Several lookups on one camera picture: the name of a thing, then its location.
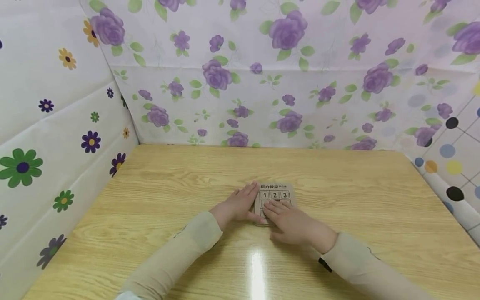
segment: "green flower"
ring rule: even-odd
[[[24,151],[17,148],[12,151],[12,157],[0,158],[0,165],[7,167],[0,171],[0,179],[8,179],[8,186],[14,188],[20,184],[20,181],[24,186],[32,184],[32,177],[40,177],[42,170],[38,169],[43,165],[43,159],[36,158],[36,151],[30,149],[24,154]]]
[[[71,193],[72,191],[61,191],[58,197],[55,197],[55,204],[53,208],[57,210],[57,213],[61,212],[62,210],[67,210],[68,206],[73,203],[73,196],[75,194]]]
[[[100,117],[98,116],[98,113],[96,111],[92,112],[90,115],[90,118],[92,119],[93,123],[97,123]]]

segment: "orange dot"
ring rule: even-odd
[[[438,170],[437,163],[434,162],[433,160],[427,160],[427,162],[425,163],[425,171],[427,171],[427,173],[433,174],[433,173],[436,173],[437,170]]]

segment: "black dot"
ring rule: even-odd
[[[462,201],[463,199],[465,199],[462,190],[456,186],[451,186],[447,189],[447,196],[452,201]]]
[[[425,144],[424,147],[430,147],[430,145],[432,144],[433,142],[433,139],[429,139],[428,142]]]
[[[455,117],[449,118],[445,125],[448,129],[453,129],[458,126],[458,119]]]

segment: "purple flower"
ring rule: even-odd
[[[246,6],[247,6],[246,0],[230,0],[230,7],[234,11],[236,10],[243,11]]]
[[[214,36],[210,40],[210,52],[215,53],[220,51],[220,47],[223,45],[223,38],[221,36]]]
[[[355,0],[359,9],[365,11],[367,14],[372,14],[379,6],[387,4],[387,0]]]
[[[285,102],[286,105],[288,106],[294,106],[295,105],[295,98],[292,95],[285,95],[282,97],[283,102]]]
[[[248,117],[248,113],[249,113],[248,109],[242,105],[234,109],[233,112],[235,113],[235,116],[237,116],[237,118],[246,118]]]
[[[205,129],[199,129],[197,130],[198,136],[206,136],[207,131]]]
[[[5,215],[0,215],[0,229],[7,225],[8,218]]]
[[[117,158],[112,159],[112,167],[110,168],[109,174],[112,177],[117,173],[120,169],[121,165],[125,162],[126,153],[122,154],[121,152],[117,153]]]
[[[394,39],[393,42],[391,42],[390,44],[388,44],[388,49],[387,51],[385,51],[385,55],[392,55],[392,54],[395,54],[400,48],[403,47],[403,45],[405,45],[405,39],[404,38],[398,38],[398,39]]]
[[[102,8],[100,15],[92,17],[90,25],[105,45],[118,46],[123,43],[125,37],[123,21],[108,8]]]
[[[167,7],[172,12],[176,12],[179,9],[180,4],[184,4],[187,0],[157,0],[161,6]]]
[[[303,116],[295,111],[289,111],[284,118],[280,119],[276,123],[276,127],[280,129],[282,133],[293,132],[300,127]]]
[[[361,37],[353,40],[353,45],[352,45],[352,48],[350,48],[350,50],[352,50],[352,52],[355,55],[358,55],[360,53],[365,53],[365,51],[367,50],[367,45],[371,41],[372,40],[368,38],[368,34],[364,34]]]
[[[363,78],[363,89],[368,93],[379,94],[384,88],[392,84],[393,74],[388,71],[388,65],[384,62],[367,71]]]
[[[320,102],[328,102],[332,97],[336,94],[336,90],[332,88],[331,86],[327,86],[326,88],[323,88],[319,93],[318,93],[318,101]]]
[[[168,85],[168,89],[170,90],[170,93],[172,94],[172,96],[182,96],[183,93],[183,85],[179,84],[178,82],[176,81],[172,81],[169,85]]]
[[[63,245],[63,243],[67,240],[66,238],[63,238],[64,235],[60,234],[58,239],[53,238],[50,240],[48,243],[48,247],[43,248],[42,251],[40,251],[40,260],[38,263],[36,263],[36,266],[42,266],[42,270],[45,269],[45,267],[48,265],[48,263],[52,260],[53,256],[57,253],[57,251],[60,249],[60,247]]]
[[[373,150],[377,145],[377,140],[371,137],[364,137],[360,142],[353,144],[350,149],[352,150]]]
[[[167,110],[153,105],[150,111],[147,113],[147,119],[152,122],[156,127],[162,127],[168,125]]]
[[[230,125],[233,128],[238,128],[239,127],[238,121],[234,120],[234,119],[228,119],[227,124]]]
[[[174,46],[180,49],[181,51],[185,51],[186,49],[190,49],[190,45],[188,41],[190,37],[186,35],[185,31],[181,30],[179,34],[173,36]]]
[[[453,113],[452,107],[446,103],[439,104],[437,106],[438,115],[445,120],[450,117],[450,114]]]
[[[325,137],[324,137],[324,142],[325,143],[329,143],[331,141],[333,141],[335,139],[335,136],[332,135],[332,134],[327,134]]]
[[[467,55],[480,54],[480,22],[472,22],[460,29],[455,35],[456,43],[452,51],[463,52]]]
[[[142,96],[145,100],[152,101],[152,95],[145,90],[138,90],[138,94]]]
[[[452,0],[433,0],[434,3],[430,7],[431,12],[441,12],[447,7],[447,3]]]
[[[387,122],[392,117],[392,111],[388,108],[384,108],[375,114],[375,121]]]
[[[263,67],[262,65],[259,63],[259,62],[254,62],[251,66],[250,66],[250,72],[252,72],[253,74],[262,74],[263,72]]]
[[[232,83],[232,74],[229,70],[225,70],[217,60],[210,60],[202,66],[204,77],[207,84],[215,89],[225,91],[227,86]]]
[[[428,65],[424,63],[415,69],[415,75],[421,76],[421,75],[424,75],[427,71],[428,71]]]
[[[227,140],[227,144],[232,147],[246,147],[248,145],[248,135],[237,131]]]
[[[53,111],[54,106],[55,105],[52,104],[52,101],[46,100],[46,99],[43,99],[43,101],[40,100],[40,104],[38,105],[38,107],[41,108],[41,110],[44,111],[44,112]]]
[[[427,147],[432,142],[431,139],[441,127],[440,124],[431,127],[420,127],[415,132],[414,136],[417,138],[417,145],[420,147]]]
[[[371,125],[370,123],[365,123],[361,128],[363,129],[363,132],[371,133],[373,129],[373,125]]]
[[[95,153],[96,150],[100,148],[100,141],[102,139],[98,136],[98,132],[89,130],[87,134],[82,136],[82,140],[83,142],[80,146],[85,148],[85,153]]]
[[[290,50],[295,48],[305,35],[307,25],[307,21],[299,11],[291,11],[285,19],[273,22],[268,32],[272,38],[273,49]]]

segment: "wooden table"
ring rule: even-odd
[[[438,299],[479,299],[479,249],[403,154],[166,145],[127,157],[25,299],[113,300],[193,216],[253,179],[292,183],[301,209],[367,242]],[[237,223],[169,299],[367,299],[317,259]]]

